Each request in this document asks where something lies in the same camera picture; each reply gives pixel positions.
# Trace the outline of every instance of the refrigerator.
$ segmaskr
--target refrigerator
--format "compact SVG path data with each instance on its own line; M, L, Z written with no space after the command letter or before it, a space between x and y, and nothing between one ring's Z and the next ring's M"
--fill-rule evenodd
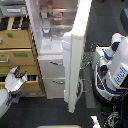
M47 99L77 102L92 0L26 0Z

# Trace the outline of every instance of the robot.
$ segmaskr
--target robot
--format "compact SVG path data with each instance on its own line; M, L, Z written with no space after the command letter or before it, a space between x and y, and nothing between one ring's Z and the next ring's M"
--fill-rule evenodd
M19 101L19 92L27 82L27 72L18 73L19 70L19 66L10 70L5 79L5 88L0 90L0 118L12 103Z
M92 61L93 88L105 104L117 104L128 90L128 37L112 36L111 46L96 47Z

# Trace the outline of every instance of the gray floor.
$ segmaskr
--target gray floor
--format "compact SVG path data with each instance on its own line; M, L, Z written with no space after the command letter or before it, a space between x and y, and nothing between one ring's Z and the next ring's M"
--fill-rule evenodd
M114 33L127 36L120 22L120 12L128 7L128 0L106 0L92 2L85 52L91 52L91 44L109 46Z

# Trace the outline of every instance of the white refrigerator door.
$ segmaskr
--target white refrigerator door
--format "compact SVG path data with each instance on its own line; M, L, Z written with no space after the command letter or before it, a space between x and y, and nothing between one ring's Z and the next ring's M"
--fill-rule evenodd
M69 68L69 112L74 112L77 101L77 86L81 60L86 43L88 18L92 0L80 0L75 22L71 32Z

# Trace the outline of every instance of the floor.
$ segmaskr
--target floor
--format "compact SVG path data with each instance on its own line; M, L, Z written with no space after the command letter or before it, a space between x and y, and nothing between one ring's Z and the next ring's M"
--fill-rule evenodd
M128 7L128 0L106 0L92 2L85 52L91 52L91 45L109 46L111 36L119 32L126 36L120 22L120 12ZM90 67L83 70L84 91L73 114L63 99L47 100L40 98L21 98L19 104L13 104L0 119L0 128L36 128L43 125L79 125L92 128L91 115L98 117L101 127L106 119L98 108L97 100L90 89Z

